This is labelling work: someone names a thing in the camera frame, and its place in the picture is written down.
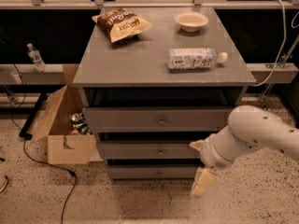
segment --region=chip bag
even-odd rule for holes
[[[114,9],[98,16],[93,21],[110,36],[112,43],[148,30],[152,24],[126,8]]]

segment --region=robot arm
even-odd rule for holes
[[[228,125],[205,140],[191,142],[206,168],[198,170],[192,194],[200,196],[216,178],[216,171],[232,165],[238,157],[270,147],[299,161],[299,130],[280,117],[258,107],[242,105],[232,111]]]

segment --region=cabinet top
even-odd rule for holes
[[[126,44],[112,44],[94,26],[74,84],[78,87],[211,87],[248,86],[255,79],[212,7],[129,7],[153,26]],[[198,11],[209,22],[199,32],[180,30],[174,17],[182,11]],[[213,48],[227,52],[228,60],[210,69],[170,71],[170,49]]]

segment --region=power cord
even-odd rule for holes
[[[297,18],[297,16],[298,16],[298,14],[299,14],[299,12],[297,12],[297,14],[293,17],[293,19],[292,19],[292,24],[291,24],[291,27],[292,28],[297,28],[298,26],[299,26],[299,24],[297,24],[297,25],[293,25],[293,22],[295,21],[295,19]]]
[[[280,3],[281,4],[281,8],[282,8],[282,17],[283,17],[283,41],[282,41],[282,44],[280,46],[280,49],[279,49],[279,52],[278,52],[278,56],[276,57],[276,60],[274,62],[274,65],[273,65],[273,68],[270,72],[270,74],[268,75],[268,77],[262,81],[261,83],[259,84],[255,84],[255,85],[252,85],[253,87],[257,87],[257,86],[262,86],[263,84],[265,84],[269,78],[272,76],[272,74],[274,73],[274,71],[278,68],[278,59],[280,57],[280,53],[281,51],[283,50],[283,47],[284,47],[284,44],[286,42],[286,39],[287,39],[287,28],[286,28],[286,12],[285,12],[285,7],[283,5],[283,2],[281,0],[276,0],[276,2]]]
[[[22,80],[22,77],[21,77],[21,72],[20,72],[20,70],[18,69],[18,67],[16,66],[16,64],[13,64],[13,65],[14,65],[14,67],[16,68],[18,74],[19,74],[19,77],[20,77],[20,79],[21,79],[21,84],[24,85],[23,80]],[[23,100],[21,101],[21,103],[20,103],[18,106],[16,106],[16,108],[20,108],[21,105],[23,105],[23,103],[25,102],[25,99],[26,99],[26,93],[24,93],[24,95],[23,95]],[[13,119],[13,113],[11,113],[10,119],[11,119],[11,121],[14,123],[14,125],[15,125],[16,127],[18,127],[18,128],[21,130],[21,127],[20,127],[20,126],[15,122],[15,120]],[[44,161],[37,161],[37,160],[35,160],[34,158],[32,158],[32,157],[27,153],[27,151],[26,151],[26,140],[27,140],[27,139],[26,139],[26,135],[24,136],[23,151],[24,151],[25,155],[26,155],[31,161],[35,161],[35,162],[40,163],[40,164],[43,164],[43,165],[48,165],[48,166],[53,167],[53,168],[57,168],[57,169],[61,169],[61,170],[67,171],[69,174],[71,174],[72,177],[75,178],[75,182],[74,182],[73,188],[70,190],[70,192],[68,193],[68,195],[67,195],[67,197],[66,197],[66,199],[65,199],[65,201],[64,201],[64,207],[63,207],[63,211],[62,211],[62,215],[61,215],[61,224],[63,224],[63,223],[64,223],[64,210],[65,210],[66,204],[67,204],[67,202],[68,202],[68,200],[69,200],[69,197],[70,197],[71,194],[73,193],[73,191],[74,191],[74,189],[75,189],[75,186],[76,186],[76,184],[77,184],[77,182],[78,182],[77,175],[76,175],[76,173],[75,173],[74,171],[72,171],[72,170],[69,170],[69,169],[66,169],[66,168],[63,168],[63,167],[59,167],[59,166],[55,166],[55,165],[49,164],[49,163],[44,162]]]
[[[7,45],[7,44],[4,42],[4,40],[2,40],[2,39],[0,39],[0,42],[1,42],[4,46]]]
[[[74,182],[73,188],[70,190],[70,192],[68,193],[68,195],[67,195],[67,197],[66,197],[66,199],[65,199],[65,201],[64,201],[64,207],[63,207],[62,216],[61,216],[61,223],[63,224],[63,223],[64,223],[64,210],[65,210],[65,207],[66,207],[66,203],[67,203],[69,197],[71,196],[71,194],[73,193],[73,190],[75,189],[75,186],[76,186],[77,181],[78,181],[77,176],[76,176],[76,173],[75,173],[74,171],[69,170],[69,169],[66,169],[66,168],[63,168],[63,167],[59,167],[59,166],[55,166],[55,165],[49,164],[49,163],[44,162],[44,161],[37,161],[37,160],[35,160],[34,158],[32,158],[32,157],[27,153],[27,151],[26,151],[26,139],[24,139],[23,150],[24,150],[25,155],[26,155],[30,160],[35,161],[35,162],[40,163],[40,164],[48,165],[48,166],[53,167],[53,168],[57,168],[57,169],[61,169],[61,170],[65,170],[65,171],[67,171],[69,174],[71,174],[72,177],[75,178],[75,182]]]

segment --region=water bottle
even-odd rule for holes
[[[215,63],[224,63],[226,60],[226,52],[217,53],[211,48],[170,49],[168,68],[172,70],[210,68]]]
[[[46,65],[40,56],[39,50],[36,49],[31,43],[27,44],[28,56],[31,58],[32,62],[36,66],[37,72],[44,72]]]

